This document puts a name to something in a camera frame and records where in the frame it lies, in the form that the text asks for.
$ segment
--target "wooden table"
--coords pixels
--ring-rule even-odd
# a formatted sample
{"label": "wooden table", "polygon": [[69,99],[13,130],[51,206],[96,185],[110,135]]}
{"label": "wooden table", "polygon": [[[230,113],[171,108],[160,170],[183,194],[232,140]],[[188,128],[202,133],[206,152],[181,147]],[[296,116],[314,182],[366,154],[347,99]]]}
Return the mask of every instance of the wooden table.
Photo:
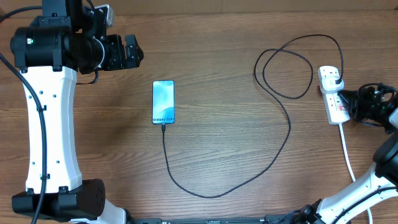
{"label": "wooden table", "polygon": [[[0,50],[9,60],[10,38],[16,27],[29,23],[8,19],[0,26]],[[369,82],[398,86],[398,11],[119,16],[109,33],[136,34],[145,59],[138,69],[100,72],[97,84],[76,88],[76,153],[84,179],[103,179],[107,198],[136,218],[286,213],[351,183],[338,127],[328,125],[317,87],[318,67],[340,68],[332,41],[314,37],[289,47],[315,69],[303,98],[280,98],[292,120],[290,138],[268,172],[218,199],[193,197],[170,180],[160,126],[151,123],[154,80],[175,80],[177,122],[166,132],[172,173],[182,186],[204,195],[222,193],[259,173],[285,138],[282,109],[253,79],[263,50],[300,35],[328,34],[343,49],[346,89]],[[30,223],[11,209],[11,196],[24,190],[29,163],[25,96],[3,64],[0,71],[0,223]],[[276,90],[297,96],[308,85],[310,69],[298,57],[279,54],[267,78]],[[387,135],[353,122],[344,128],[359,177]],[[395,223],[397,209],[398,199],[376,205],[374,222]],[[353,223],[367,223],[366,214]]]}

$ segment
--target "charging cable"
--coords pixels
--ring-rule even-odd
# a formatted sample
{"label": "charging cable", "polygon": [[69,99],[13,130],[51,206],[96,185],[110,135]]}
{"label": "charging cable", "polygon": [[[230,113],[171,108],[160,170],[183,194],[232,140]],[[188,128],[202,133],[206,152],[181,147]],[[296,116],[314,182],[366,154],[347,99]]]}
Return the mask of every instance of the charging cable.
{"label": "charging cable", "polygon": [[[340,129],[341,144],[343,145],[343,152],[344,152],[344,157],[346,159],[348,172],[354,182],[356,179],[354,176],[353,168],[351,167],[351,163],[349,162],[347,146],[346,146],[346,139],[344,137],[344,131],[343,131],[343,123],[339,123],[338,128]],[[370,208],[368,208],[366,211],[368,211],[369,224],[373,224],[373,217],[372,217],[372,212],[371,212]]]}

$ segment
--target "white power strip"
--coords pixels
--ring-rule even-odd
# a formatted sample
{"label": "white power strip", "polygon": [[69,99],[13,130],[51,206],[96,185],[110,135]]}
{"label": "white power strip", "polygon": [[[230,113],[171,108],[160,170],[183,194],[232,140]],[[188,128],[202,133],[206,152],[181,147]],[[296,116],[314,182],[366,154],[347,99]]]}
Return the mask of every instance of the white power strip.
{"label": "white power strip", "polygon": [[[331,77],[338,77],[338,69],[332,66],[322,66],[318,70],[318,77],[320,88],[325,80]],[[340,124],[349,120],[348,109],[337,95],[337,90],[334,93],[322,93],[323,102],[325,104],[326,115],[329,124]]]}

